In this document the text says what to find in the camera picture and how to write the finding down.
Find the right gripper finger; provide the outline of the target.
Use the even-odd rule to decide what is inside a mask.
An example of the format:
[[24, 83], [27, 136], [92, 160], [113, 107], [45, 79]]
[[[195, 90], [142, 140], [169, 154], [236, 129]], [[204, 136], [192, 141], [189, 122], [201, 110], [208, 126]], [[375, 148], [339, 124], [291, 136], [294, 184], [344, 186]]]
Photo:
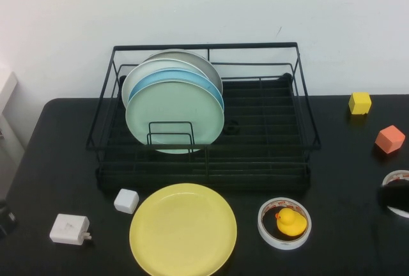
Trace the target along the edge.
[[377, 200], [382, 208], [408, 211], [408, 182], [391, 182], [380, 187]]

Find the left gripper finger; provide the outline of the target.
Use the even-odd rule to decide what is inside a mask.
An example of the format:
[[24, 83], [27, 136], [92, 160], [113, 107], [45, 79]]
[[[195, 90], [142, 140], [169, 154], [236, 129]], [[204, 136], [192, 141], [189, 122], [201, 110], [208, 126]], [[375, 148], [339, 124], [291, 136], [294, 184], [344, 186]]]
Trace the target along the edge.
[[17, 227], [17, 219], [7, 205], [6, 201], [0, 201], [0, 237], [5, 238]]

